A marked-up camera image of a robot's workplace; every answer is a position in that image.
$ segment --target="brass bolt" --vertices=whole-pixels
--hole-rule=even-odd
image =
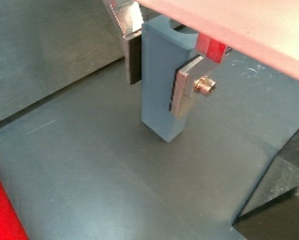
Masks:
[[[215,89],[215,82],[209,76],[202,77],[194,82],[194,91],[201,93],[203,96],[209,96]]]

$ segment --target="gray floor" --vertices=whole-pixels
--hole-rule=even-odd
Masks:
[[[245,239],[231,222],[299,128],[299,83],[270,74],[234,52],[171,143],[141,122],[123,62],[2,127],[0,179],[30,239]]]

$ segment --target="gray metal block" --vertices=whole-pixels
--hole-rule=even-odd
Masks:
[[[197,34],[170,28],[170,19],[159,16],[143,24],[143,106],[142,120],[170,142],[183,131],[187,116],[170,113],[175,70],[197,55]]]
[[[234,228],[249,240],[299,240],[299,130],[274,158]]]

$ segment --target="gray wall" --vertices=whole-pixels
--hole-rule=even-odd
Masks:
[[[0,0],[0,121],[121,57],[102,0]]]

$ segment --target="red surface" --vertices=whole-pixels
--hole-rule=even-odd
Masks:
[[[0,240],[27,240],[27,234],[15,214],[6,190],[0,183]]]
[[[218,64],[223,60],[226,48],[227,46],[222,42],[210,38],[207,35],[202,33],[198,35],[195,46],[197,51],[205,54],[206,57]]]

